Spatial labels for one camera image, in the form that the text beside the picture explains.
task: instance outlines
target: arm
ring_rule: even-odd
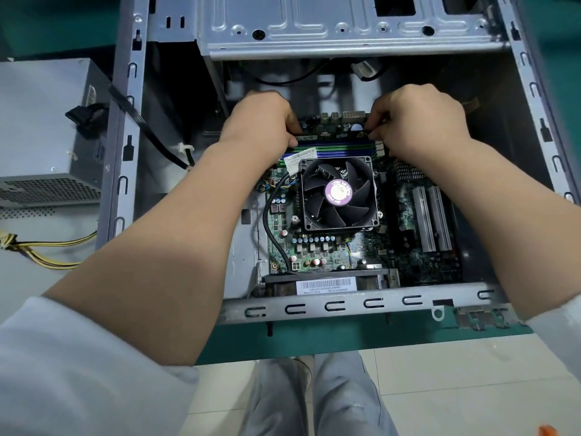
[[[275,92],[247,96],[220,141],[158,205],[44,296],[92,319],[161,365],[194,365],[224,295],[242,205],[300,132]]]
[[[387,112],[391,120],[378,126]],[[432,85],[408,85],[374,103],[367,127],[460,208],[523,318],[581,292],[581,208],[472,139],[459,102]]]

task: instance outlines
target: power supply unit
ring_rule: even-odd
[[[100,201],[106,118],[89,133],[65,114],[108,113],[108,85],[88,58],[0,63],[0,207]]]

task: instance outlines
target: fan blade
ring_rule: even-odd
[[[323,222],[331,228],[344,228],[347,226],[334,206],[330,206],[323,211]]]
[[[367,197],[369,196],[369,190],[371,189],[371,182],[367,181],[363,184],[359,190],[353,193],[353,197],[349,201],[349,205],[352,206],[360,206],[363,205],[367,201]]]
[[[362,208],[360,206],[346,205],[339,208],[341,217],[349,222],[351,225],[357,223],[363,216],[367,214],[369,208]]]
[[[319,212],[321,211],[321,205],[323,204],[323,200],[325,197],[321,193],[315,193],[309,197],[307,203],[305,203],[306,210],[308,213],[313,216],[315,219],[319,217]]]
[[[340,173],[332,165],[321,164],[321,165],[319,165],[319,168],[321,168],[324,172],[329,173],[335,179],[341,179]]]
[[[328,182],[321,177],[309,177],[303,184],[303,191],[324,187]]]
[[[345,165],[347,166],[347,182],[349,182],[349,185],[351,185],[351,188],[355,188],[355,186],[357,185],[357,179],[358,179],[357,170],[349,162],[345,162]]]

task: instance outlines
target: label on ram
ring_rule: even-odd
[[[296,295],[313,295],[315,293],[355,292],[355,277],[320,278],[296,282]]]

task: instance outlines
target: gray pants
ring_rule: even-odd
[[[260,361],[241,436],[309,434],[307,380],[299,364],[290,358]],[[397,436],[359,352],[315,355],[313,415],[318,436]]]

